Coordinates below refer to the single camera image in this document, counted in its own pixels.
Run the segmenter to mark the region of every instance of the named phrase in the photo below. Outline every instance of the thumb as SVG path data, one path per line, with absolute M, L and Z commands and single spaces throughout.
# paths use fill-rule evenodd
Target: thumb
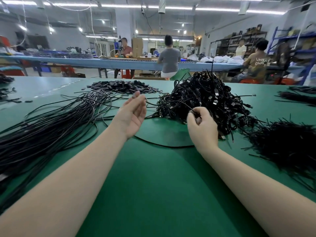
M 188 113 L 188 116 L 186 118 L 186 122 L 187 122 L 188 126 L 196 126 L 197 125 L 197 123 L 195 121 L 195 117 L 191 112 Z
M 139 105 L 145 100 L 145 95 L 139 95 L 137 98 L 132 99 L 130 103 L 128 103 L 124 108 L 134 112 L 137 110 Z

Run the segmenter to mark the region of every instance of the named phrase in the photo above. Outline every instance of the man in red shirt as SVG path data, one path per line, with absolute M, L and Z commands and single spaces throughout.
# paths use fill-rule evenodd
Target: man in red shirt
M 132 57 L 133 56 L 133 49 L 132 47 L 127 45 L 127 39 L 125 37 L 122 38 L 122 46 L 123 46 L 123 51 L 121 51 L 121 55 L 125 57 Z M 115 69 L 114 70 L 114 78 L 117 78 L 118 73 L 120 69 Z M 131 70 L 131 77 L 133 77 L 135 70 Z

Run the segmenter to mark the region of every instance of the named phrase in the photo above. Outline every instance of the black hair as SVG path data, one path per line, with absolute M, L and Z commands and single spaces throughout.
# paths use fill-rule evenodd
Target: black hair
M 267 40 L 258 41 L 256 43 L 256 48 L 258 48 L 260 51 L 264 51 L 267 48 L 268 43 L 269 42 Z
M 166 35 L 165 36 L 165 45 L 166 46 L 171 46 L 172 43 L 173 43 L 172 36 L 171 35 Z

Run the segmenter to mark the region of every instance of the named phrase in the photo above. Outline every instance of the white pants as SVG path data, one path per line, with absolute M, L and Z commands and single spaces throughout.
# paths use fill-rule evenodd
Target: white pants
M 177 73 L 177 71 L 176 72 L 169 72 L 169 73 L 161 72 L 161 77 L 162 78 L 170 78 L 170 77 L 173 77 L 176 73 Z

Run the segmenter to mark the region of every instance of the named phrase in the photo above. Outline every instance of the left hand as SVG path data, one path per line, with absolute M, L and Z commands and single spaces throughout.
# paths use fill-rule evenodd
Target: left hand
M 110 126 L 115 131 L 119 131 L 125 135 L 126 139 L 129 139 L 139 131 L 146 117 L 146 112 L 145 96 L 140 95 L 140 92 L 136 91 L 118 110 Z

